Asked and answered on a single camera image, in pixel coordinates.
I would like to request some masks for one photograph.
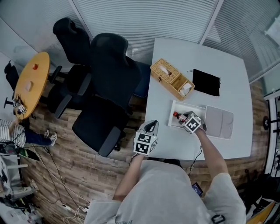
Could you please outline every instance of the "red bottle cap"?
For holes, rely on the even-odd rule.
[[[38,68],[38,64],[34,64],[32,68],[36,70]]]

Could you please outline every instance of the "person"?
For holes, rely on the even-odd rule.
[[[201,142],[212,183],[202,199],[179,166],[144,160],[138,154],[115,190],[112,200],[93,200],[85,224],[245,224],[243,201],[225,160],[202,129]]]
[[[57,140],[56,132],[51,137],[48,129],[44,135],[37,134],[31,129],[25,129],[20,122],[17,117],[14,121],[0,119],[0,142],[13,142],[16,147],[24,147],[25,143],[54,146]]]

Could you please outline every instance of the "marker cube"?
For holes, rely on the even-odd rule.
[[[201,126],[201,119],[194,112],[190,112],[182,126],[188,133],[192,134]]]
[[[24,107],[22,104],[19,106],[19,111],[24,114],[26,112],[26,107]]]
[[[156,147],[157,140],[157,136],[136,132],[133,151],[148,156]]]

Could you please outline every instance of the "sneaker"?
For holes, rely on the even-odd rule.
[[[49,137],[49,129],[47,129],[47,130],[45,131],[44,137],[45,137],[45,138],[48,138],[48,137]]]
[[[51,146],[54,146],[57,140],[57,133],[55,132],[51,137],[50,140],[52,141]]]

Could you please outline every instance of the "jeans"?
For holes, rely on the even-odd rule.
[[[26,143],[34,143],[37,145],[50,145],[52,141],[49,138],[45,138],[44,135],[35,133],[30,129],[24,131]]]
[[[153,157],[149,157],[148,160],[155,160],[155,161],[159,161],[158,158],[153,158]],[[179,159],[164,159],[163,163],[169,163],[169,164],[173,164],[176,166],[179,166],[183,169],[183,167],[181,166],[180,160]]]

